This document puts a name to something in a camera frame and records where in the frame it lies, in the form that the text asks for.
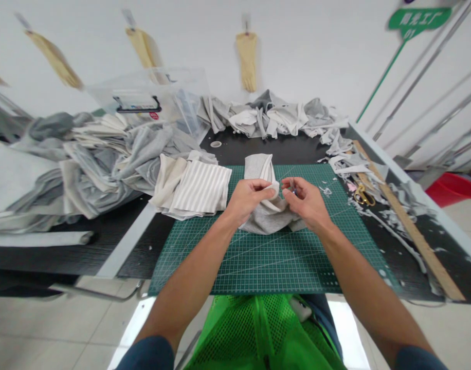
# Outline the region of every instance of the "clear plastic box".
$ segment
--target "clear plastic box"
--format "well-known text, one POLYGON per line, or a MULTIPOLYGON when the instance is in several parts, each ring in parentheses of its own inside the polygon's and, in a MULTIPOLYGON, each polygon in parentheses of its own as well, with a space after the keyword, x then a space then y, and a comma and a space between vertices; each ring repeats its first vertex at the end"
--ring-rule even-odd
POLYGON ((86 90, 109 114, 119 112, 176 124, 198 142, 209 129, 197 116, 201 97, 210 96, 202 68, 144 69, 87 86, 86 90))

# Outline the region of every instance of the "scissors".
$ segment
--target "scissors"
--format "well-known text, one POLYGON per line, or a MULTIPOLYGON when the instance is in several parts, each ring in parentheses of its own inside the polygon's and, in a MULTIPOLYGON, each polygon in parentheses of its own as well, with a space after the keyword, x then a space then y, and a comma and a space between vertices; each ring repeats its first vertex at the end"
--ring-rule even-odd
POLYGON ((373 206, 376 204, 376 200, 366 192, 366 186, 364 183, 359 179, 359 176, 356 174, 352 175, 355 184, 357 185, 357 190, 354 192, 354 199, 360 205, 366 204, 368 206, 373 206))

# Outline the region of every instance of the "grid lines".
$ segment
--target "grid lines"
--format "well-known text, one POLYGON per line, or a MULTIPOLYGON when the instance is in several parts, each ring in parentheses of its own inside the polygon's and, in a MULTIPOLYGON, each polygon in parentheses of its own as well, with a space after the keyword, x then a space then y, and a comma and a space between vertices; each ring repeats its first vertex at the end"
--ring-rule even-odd
MULTIPOLYGON (((230 199, 237 182, 244 177, 244 166, 227 167, 232 169, 230 199)), ((323 189, 329 188, 332 194, 323 195, 323 199, 332 221, 376 271, 386 274, 392 288, 401 290, 357 210, 348 205, 349 197, 328 164, 276 165, 274 170, 278 180, 300 176, 323 189)), ((153 272, 149 295, 160 292, 219 215, 175 222, 153 272)), ((238 230, 211 293, 341 293, 341 289, 318 237, 308 229, 293 233, 284 228, 272 235, 238 230)))

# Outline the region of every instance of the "blue sleeve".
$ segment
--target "blue sleeve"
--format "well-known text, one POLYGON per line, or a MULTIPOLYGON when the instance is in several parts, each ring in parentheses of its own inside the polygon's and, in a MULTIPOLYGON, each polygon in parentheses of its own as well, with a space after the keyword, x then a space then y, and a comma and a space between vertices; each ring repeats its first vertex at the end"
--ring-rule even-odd
POLYGON ((448 370, 435 355, 414 346, 402 348, 396 355, 395 370, 448 370))
POLYGON ((133 344, 116 368, 116 370, 147 369, 174 369, 174 352, 164 337, 148 337, 133 344))

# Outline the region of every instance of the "forearm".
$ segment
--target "forearm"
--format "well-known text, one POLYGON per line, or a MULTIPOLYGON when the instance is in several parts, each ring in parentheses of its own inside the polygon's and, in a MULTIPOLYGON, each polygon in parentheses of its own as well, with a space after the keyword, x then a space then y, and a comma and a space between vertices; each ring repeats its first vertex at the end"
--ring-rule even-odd
POLYGON ((342 291, 391 367, 407 345, 433 353, 421 329, 379 274, 331 221, 315 229, 342 291))
POLYGON ((186 327, 210 294, 237 226, 225 214, 219 217, 167 281, 135 342, 161 335, 177 351, 186 327))

